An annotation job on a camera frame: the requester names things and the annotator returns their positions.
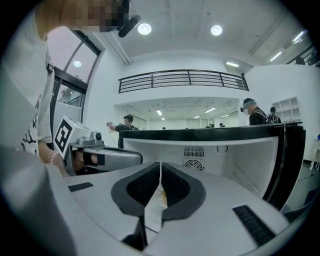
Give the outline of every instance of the window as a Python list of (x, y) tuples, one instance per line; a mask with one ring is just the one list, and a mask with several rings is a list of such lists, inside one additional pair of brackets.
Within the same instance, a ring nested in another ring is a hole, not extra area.
[(82, 93), (71, 89), (63, 83), (60, 85), (54, 109), (53, 134), (57, 132), (63, 116), (81, 122), (83, 96)]
[(96, 58), (97, 55), (88, 46), (83, 44), (71, 60), (66, 72), (87, 83)]
[(64, 70), (81, 40), (65, 26), (51, 31), (47, 40), (53, 65)]
[(81, 107), (82, 99), (83, 99), (83, 94), (81, 92), (73, 90), (70, 87), (62, 84), (60, 86), (56, 101), (64, 104), (68, 104), (74, 107)]

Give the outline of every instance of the white shelf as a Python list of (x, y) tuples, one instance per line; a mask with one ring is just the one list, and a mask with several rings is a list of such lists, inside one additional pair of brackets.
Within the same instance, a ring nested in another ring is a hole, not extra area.
[(300, 110), (297, 97), (287, 98), (272, 104), (275, 107), (275, 115), (285, 123), (300, 121)]

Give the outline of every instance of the ventilation fan grille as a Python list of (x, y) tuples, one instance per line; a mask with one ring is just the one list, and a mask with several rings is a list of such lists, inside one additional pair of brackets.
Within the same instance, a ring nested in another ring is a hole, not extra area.
[(185, 157), (203, 158), (205, 156), (205, 149), (203, 146), (185, 146)]
[(200, 163), (198, 160), (195, 160), (195, 159), (190, 159), (186, 161), (184, 166), (192, 169), (196, 169), (198, 171), (202, 171), (204, 169), (202, 163)]

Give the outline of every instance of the white machine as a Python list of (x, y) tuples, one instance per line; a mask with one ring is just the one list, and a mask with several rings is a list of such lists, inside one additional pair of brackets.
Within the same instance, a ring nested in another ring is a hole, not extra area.
[(102, 135), (92, 131), (81, 122), (63, 116), (53, 139), (56, 150), (63, 158), (68, 174), (74, 176), (73, 151), (83, 151), (97, 155), (97, 165), (86, 165), (84, 173), (109, 172), (142, 164), (138, 152), (104, 145)]

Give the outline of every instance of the white shirt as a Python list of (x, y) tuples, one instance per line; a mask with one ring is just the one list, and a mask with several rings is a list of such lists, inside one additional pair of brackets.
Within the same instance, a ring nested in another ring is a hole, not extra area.
[(22, 149), (36, 155), (39, 154), (38, 141), (52, 142), (50, 102), (55, 73), (48, 73), (48, 62), (52, 64), (48, 43), (39, 38), (35, 10), (33, 10), (12, 37), (2, 56), (0, 69), (7, 73), (11, 84), (16, 86), (29, 103), (37, 109), (20, 144)]

